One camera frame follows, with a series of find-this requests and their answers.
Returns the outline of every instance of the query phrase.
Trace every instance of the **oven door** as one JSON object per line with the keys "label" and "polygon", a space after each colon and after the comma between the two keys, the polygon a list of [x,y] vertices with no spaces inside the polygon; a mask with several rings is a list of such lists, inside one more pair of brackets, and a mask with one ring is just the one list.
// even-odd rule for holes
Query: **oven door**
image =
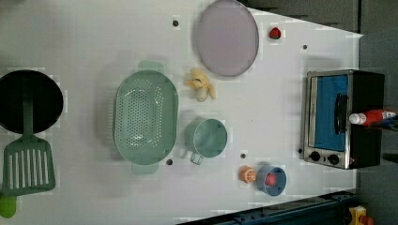
{"label": "oven door", "polygon": [[345,150],[347,93],[346,75],[311,78],[310,147]]}

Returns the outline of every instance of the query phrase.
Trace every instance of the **oven knob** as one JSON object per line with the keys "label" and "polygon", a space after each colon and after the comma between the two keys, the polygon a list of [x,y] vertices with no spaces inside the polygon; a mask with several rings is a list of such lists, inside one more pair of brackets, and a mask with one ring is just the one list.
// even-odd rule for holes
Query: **oven knob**
{"label": "oven knob", "polygon": [[336,155],[331,155],[328,157],[328,161],[331,163],[331,165],[337,165],[339,163],[339,157]]}
{"label": "oven knob", "polygon": [[321,155],[319,155],[318,152],[312,152],[312,153],[310,154],[310,158],[311,158],[313,161],[318,161],[318,160],[321,158]]}

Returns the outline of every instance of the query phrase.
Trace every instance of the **bottle cap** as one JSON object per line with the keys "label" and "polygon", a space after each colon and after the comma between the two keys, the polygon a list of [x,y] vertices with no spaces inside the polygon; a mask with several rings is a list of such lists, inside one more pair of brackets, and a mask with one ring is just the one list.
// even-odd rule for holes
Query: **bottle cap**
{"label": "bottle cap", "polygon": [[362,125],[366,121],[366,116],[363,113],[352,113],[348,117],[348,120],[351,124]]}
{"label": "bottle cap", "polygon": [[348,119],[351,124],[358,124],[360,122],[360,116],[357,113],[350,114]]}

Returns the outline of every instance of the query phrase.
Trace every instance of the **small blue bowl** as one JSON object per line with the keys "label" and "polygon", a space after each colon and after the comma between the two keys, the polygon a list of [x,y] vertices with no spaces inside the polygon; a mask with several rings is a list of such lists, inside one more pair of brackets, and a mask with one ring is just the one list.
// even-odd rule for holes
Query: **small blue bowl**
{"label": "small blue bowl", "polygon": [[[274,186],[266,185],[266,177],[269,173],[273,173],[276,176],[276,184]],[[256,182],[259,190],[266,192],[270,196],[278,196],[286,187],[286,173],[279,167],[264,166],[258,171]]]}

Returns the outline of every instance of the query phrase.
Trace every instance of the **pink plate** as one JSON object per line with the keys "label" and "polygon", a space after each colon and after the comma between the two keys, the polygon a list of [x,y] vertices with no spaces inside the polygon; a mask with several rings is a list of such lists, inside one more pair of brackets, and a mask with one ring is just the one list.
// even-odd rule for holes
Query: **pink plate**
{"label": "pink plate", "polygon": [[258,42],[253,15],[235,0],[211,4],[196,30],[196,46],[204,64],[223,76],[244,73],[255,60]]}

